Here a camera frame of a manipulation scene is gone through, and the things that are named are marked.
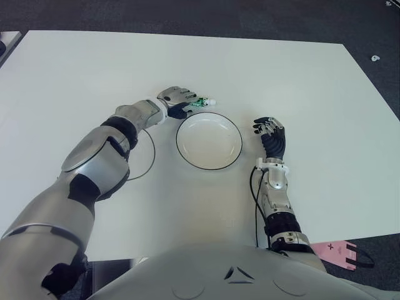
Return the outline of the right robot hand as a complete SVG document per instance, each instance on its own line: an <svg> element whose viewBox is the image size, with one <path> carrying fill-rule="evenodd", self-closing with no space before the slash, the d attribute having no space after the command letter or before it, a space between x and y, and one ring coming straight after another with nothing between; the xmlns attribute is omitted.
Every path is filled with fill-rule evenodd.
<svg viewBox="0 0 400 300"><path fill-rule="evenodd" d="M266 157L282 160L286 150L284 126L274 117L261 117L254 120L252 127L260 135Z"/></svg>

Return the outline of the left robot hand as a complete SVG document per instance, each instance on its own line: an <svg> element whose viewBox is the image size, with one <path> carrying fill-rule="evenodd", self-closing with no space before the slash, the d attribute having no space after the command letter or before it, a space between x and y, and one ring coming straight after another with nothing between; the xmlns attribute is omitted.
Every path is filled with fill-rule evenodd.
<svg viewBox="0 0 400 300"><path fill-rule="evenodd" d="M169 87L157 95L167 109L167 115L174 119L186 119L188 112L184 110L190 103L196 102L197 94L178 86Z"/></svg>

